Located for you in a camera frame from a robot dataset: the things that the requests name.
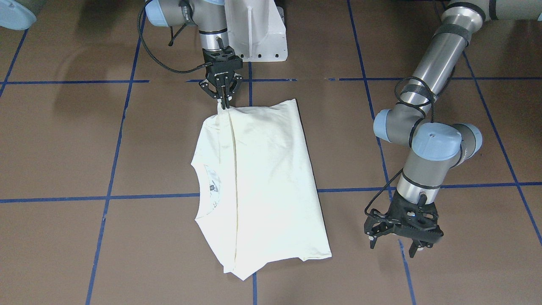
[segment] white mounting plate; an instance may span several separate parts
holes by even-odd
[[[286,27],[273,0],[226,0],[228,37],[243,61],[285,61]]]

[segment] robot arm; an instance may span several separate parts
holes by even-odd
[[[243,67],[243,61],[229,46],[224,0],[153,0],[146,6],[146,12],[154,26],[198,27],[203,59],[210,63],[199,86],[220,102],[222,109],[229,108],[243,79],[235,73]]]
[[[412,239],[410,257],[432,247],[442,236],[435,198],[448,169],[472,157],[482,145],[478,128],[470,124],[445,125],[426,119],[453,67],[484,21],[538,19],[539,0],[452,0],[413,77],[396,92],[399,102],[375,118],[375,135],[410,147],[397,189],[387,213],[367,209],[365,233],[373,249],[377,238],[395,233]]]

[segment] light blue joint cap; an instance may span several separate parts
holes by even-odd
[[[212,3],[212,4],[216,4],[216,5],[225,5],[226,4],[225,0],[203,0],[203,1],[209,2],[209,3]]]
[[[483,142],[482,133],[480,132],[480,129],[478,129],[473,124],[469,124],[469,123],[460,123],[460,124],[465,125],[466,127],[468,127],[468,129],[470,129],[473,132],[474,139],[476,140],[476,147],[474,148],[474,152],[472,154],[472,156],[474,156],[474,154],[476,154],[476,152],[480,150],[480,147],[482,147],[482,142]]]
[[[160,2],[158,0],[153,0],[145,7],[145,12],[147,13],[147,19],[155,27],[168,27],[166,17],[164,17],[164,12],[160,7]]]
[[[388,132],[386,131],[386,119],[388,118],[388,112],[390,112],[390,110],[391,109],[384,109],[376,115],[375,121],[373,122],[373,131],[375,132],[375,136],[391,143],[390,139],[388,139]]]
[[[441,123],[425,123],[412,139],[416,155],[430,161],[445,161],[459,152],[461,134],[452,126]]]

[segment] folded garment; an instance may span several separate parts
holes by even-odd
[[[276,260],[331,256],[295,99],[205,120],[192,160],[196,222],[224,273],[242,280]]]

